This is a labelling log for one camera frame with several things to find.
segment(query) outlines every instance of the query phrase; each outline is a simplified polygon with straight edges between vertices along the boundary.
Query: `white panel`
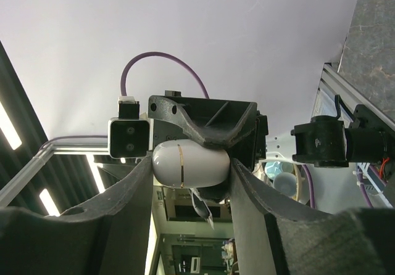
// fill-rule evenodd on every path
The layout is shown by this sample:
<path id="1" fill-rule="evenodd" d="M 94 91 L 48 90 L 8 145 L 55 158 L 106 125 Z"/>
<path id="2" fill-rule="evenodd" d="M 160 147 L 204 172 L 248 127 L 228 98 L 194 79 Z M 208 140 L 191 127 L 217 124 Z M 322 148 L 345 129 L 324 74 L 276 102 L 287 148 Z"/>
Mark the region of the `white panel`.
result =
<path id="1" fill-rule="evenodd" d="M 271 135 L 310 118 L 324 62 L 338 59 L 356 0 L 0 0 L 0 38 L 49 138 L 106 134 L 120 74 L 144 51 L 187 62 L 213 98 L 257 101 Z M 169 60 L 127 83 L 147 109 L 165 89 L 202 97 Z"/>

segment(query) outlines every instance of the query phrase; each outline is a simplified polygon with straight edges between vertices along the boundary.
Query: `gray stone floor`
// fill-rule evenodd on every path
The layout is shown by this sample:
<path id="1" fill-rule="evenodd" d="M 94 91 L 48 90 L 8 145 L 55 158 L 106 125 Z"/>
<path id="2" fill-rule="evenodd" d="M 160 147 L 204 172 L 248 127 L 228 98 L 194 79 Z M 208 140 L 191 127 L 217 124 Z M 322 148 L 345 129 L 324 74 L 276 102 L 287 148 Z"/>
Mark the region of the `gray stone floor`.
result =
<path id="1" fill-rule="evenodd" d="M 395 121 L 395 0 L 358 0 L 339 73 Z"/>

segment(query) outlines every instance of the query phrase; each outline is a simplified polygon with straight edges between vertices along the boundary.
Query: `purple cable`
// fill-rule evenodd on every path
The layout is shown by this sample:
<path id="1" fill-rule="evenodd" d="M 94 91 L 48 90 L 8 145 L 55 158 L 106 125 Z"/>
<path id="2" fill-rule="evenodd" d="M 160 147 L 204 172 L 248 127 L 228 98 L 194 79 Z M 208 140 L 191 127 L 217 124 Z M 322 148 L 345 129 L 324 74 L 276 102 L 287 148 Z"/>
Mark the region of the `purple cable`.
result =
<path id="1" fill-rule="evenodd" d="M 315 209 L 315 197 L 314 197 L 314 185 L 313 179 L 311 177 L 310 170 L 306 165 L 302 165 L 304 173 L 306 174 L 307 182 L 309 183 L 309 191 L 310 191 L 310 207 Z"/>
<path id="2" fill-rule="evenodd" d="M 54 141 L 58 141 L 61 139 L 79 139 L 79 138 L 107 138 L 107 135 L 70 135 L 70 136 L 59 136 L 59 137 L 55 137 L 50 139 L 49 141 L 45 142 L 40 148 L 39 150 L 42 150 L 46 145 L 54 142 Z"/>
<path id="3" fill-rule="evenodd" d="M 380 174 L 377 171 L 376 167 L 374 167 L 372 164 L 369 165 L 369 169 L 373 171 L 373 173 L 375 174 L 375 176 L 377 176 L 377 178 L 386 186 L 387 182 L 384 179 L 380 178 Z"/>
<path id="4" fill-rule="evenodd" d="M 200 88 L 202 88 L 202 90 L 203 90 L 204 97 L 207 98 L 207 99 L 210 98 L 209 94 L 207 93 L 206 87 L 204 86 L 202 80 L 200 79 L 198 74 L 195 73 L 194 70 L 188 64 L 186 64 L 184 61 L 182 61 L 181 59 L 178 59 L 177 57 L 175 57 L 173 55 L 170 55 L 170 54 L 167 54 L 167 53 L 162 53 L 162 52 L 145 52 L 145 53 L 142 53 L 140 55 L 137 55 L 135 58 L 133 58 L 131 61 L 129 61 L 128 64 L 126 64 L 126 67 L 123 70 L 122 75 L 121 75 L 121 95 L 122 96 L 127 96 L 127 92 L 126 92 L 126 78 L 127 78 L 127 75 L 128 75 L 128 72 L 129 72 L 130 68 L 137 61 L 139 61 L 139 60 L 141 60 L 141 59 L 143 59 L 145 57 L 151 57 L 151 56 L 159 56 L 159 57 L 168 58 L 168 59 L 178 63 L 182 67 L 184 67 L 187 71 L 190 72 L 191 75 L 193 75 L 195 80 L 199 83 Z"/>
<path id="5" fill-rule="evenodd" d="M 371 201 L 369 199 L 368 193 L 366 193 L 364 179 L 363 179 L 362 175 L 363 175 L 363 172 L 361 171 L 361 169 L 359 167 L 357 167 L 357 179 L 358 179 L 358 182 L 360 183 L 360 185 L 359 185 L 360 191 L 366 201 L 366 204 L 370 208 L 373 208 L 373 204 L 371 203 Z"/>

